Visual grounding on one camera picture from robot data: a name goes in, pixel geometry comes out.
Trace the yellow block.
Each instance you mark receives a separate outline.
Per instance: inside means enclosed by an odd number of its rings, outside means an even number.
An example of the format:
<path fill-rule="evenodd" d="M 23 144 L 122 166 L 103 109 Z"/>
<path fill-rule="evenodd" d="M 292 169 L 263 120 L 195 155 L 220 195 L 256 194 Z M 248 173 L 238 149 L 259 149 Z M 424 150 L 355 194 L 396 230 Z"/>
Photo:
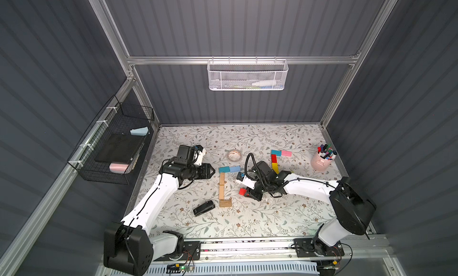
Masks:
<path fill-rule="evenodd" d="M 280 172 L 277 163 L 272 163 L 272 169 L 273 169 L 277 174 Z"/>

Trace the pink block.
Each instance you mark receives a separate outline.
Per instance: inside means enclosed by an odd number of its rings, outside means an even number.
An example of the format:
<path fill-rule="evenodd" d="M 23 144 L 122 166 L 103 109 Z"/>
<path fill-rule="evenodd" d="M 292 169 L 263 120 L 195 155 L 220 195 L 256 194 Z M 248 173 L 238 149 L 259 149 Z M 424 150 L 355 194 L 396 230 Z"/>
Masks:
<path fill-rule="evenodd" d="M 292 152 L 286 151 L 286 150 L 282 150 L 281 151 L 281 155 L 285 156 L 285 157 L 291 157 L 292 156 Z"/>

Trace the light wooden block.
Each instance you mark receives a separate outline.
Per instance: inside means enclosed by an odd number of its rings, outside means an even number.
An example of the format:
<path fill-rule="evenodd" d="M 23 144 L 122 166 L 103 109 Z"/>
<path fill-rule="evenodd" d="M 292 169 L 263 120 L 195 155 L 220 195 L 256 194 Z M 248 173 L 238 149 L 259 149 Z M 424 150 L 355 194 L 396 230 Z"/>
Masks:
<path fill-rule="evenodd" d="M 219 185 L 220 186 L 225 185 L 225 173 L 224 172 L 219 174 Z"/>

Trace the light wooden block slanted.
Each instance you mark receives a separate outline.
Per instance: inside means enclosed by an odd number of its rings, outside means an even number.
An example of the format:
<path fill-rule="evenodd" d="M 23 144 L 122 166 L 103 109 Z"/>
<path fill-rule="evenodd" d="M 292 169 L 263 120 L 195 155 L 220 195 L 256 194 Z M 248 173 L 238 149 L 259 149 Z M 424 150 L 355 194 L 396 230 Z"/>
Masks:
<path fill-rule="evenodd" d="M 224 184 L 219 185 L 219 200 L 224 200 Z"/>

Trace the dark wooden block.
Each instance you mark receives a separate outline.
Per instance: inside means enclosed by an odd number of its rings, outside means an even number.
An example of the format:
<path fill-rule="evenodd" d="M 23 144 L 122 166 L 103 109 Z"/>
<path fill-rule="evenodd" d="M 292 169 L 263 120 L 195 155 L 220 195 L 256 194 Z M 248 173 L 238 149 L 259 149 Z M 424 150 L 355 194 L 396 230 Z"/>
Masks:
<path fill-rule="evenodd" d="M 228 200 L 219 200 L 219 207 L 221 208 L 230 208 L 232 207 L 232 200 L 231 199 L 228 199 Z"/>

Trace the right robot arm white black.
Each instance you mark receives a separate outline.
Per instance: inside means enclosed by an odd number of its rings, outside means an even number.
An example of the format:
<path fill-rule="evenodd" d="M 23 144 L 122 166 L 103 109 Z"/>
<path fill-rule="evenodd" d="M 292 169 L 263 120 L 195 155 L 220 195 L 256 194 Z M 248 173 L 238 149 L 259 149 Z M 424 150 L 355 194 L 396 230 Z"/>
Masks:
<path fill-rule="evenodd" d="M 243 180 L 250 180 L 245 197 L 257 201 L 267 193 L 273 198 L 287 194 L 309 197 L 332 207 L 335 216 L 322 224 L 312 240 L 306 245 L 297 245 L 300 250 L 326 256 L 338 252 L 341 240 L 346 236 L 366 235 L 376 211 L 374 201 L 363 191 L 354 188 L 348 177 L 334 183 L 302 177 L 290 171 L 277 173 L 267 163 L 260 161 L 248 169 L 244 167 Z"/>

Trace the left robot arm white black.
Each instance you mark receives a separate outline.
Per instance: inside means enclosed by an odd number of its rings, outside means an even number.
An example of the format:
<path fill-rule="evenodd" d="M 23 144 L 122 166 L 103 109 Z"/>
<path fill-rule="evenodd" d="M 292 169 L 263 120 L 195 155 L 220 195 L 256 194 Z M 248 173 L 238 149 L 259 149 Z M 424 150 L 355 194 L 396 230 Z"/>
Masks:
<path fill-rule="evenodd" d="M 156 181 L 137 206 L 120 222 L 104 231 L 103 265 L 106 268 L 142 276 L 151 262 L 163 256 L 180 258 L 184 236 L 166 230 L 151 238 L 152 226 L 172 195 L 185 186 L 183 182 L 211 179 L 215 169 L 203 162 L 206 150 L 201 145 L 181 145 L 175 157 L 163 161 Z"/>

